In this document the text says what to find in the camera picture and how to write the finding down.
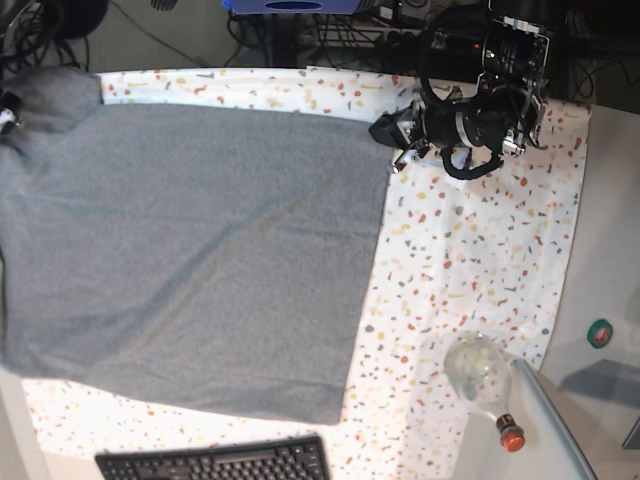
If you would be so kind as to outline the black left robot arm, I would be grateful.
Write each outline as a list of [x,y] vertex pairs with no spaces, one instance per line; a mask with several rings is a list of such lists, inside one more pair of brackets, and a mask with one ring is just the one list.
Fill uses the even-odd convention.
[[[377,143],[398,150],[392,173],[436,150],[450,177],[476,180],[540,146],[551,50],[545,12],[529,1],[485,1],[449,7],[426,26],[419,88],[406,108],[382,114],[369,128]],[[446,96],[435,92],[432,69],[447,55],[476,69],[473,95],[458,87]]]

